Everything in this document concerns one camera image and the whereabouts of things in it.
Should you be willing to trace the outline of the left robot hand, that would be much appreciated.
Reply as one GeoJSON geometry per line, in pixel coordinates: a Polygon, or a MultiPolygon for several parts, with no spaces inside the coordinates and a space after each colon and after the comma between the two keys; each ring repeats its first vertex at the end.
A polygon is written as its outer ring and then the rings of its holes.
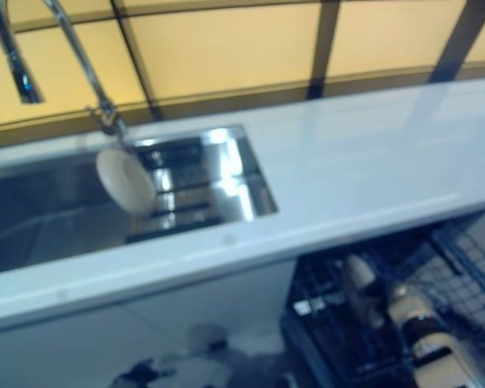
{"type": "Polygon", "coordinates": [[[128,372],[117,376],[112,382],[111,387],[144,388],[161,377],[162,374],[153,369],[150,364],[138,363],[128,372]]]}

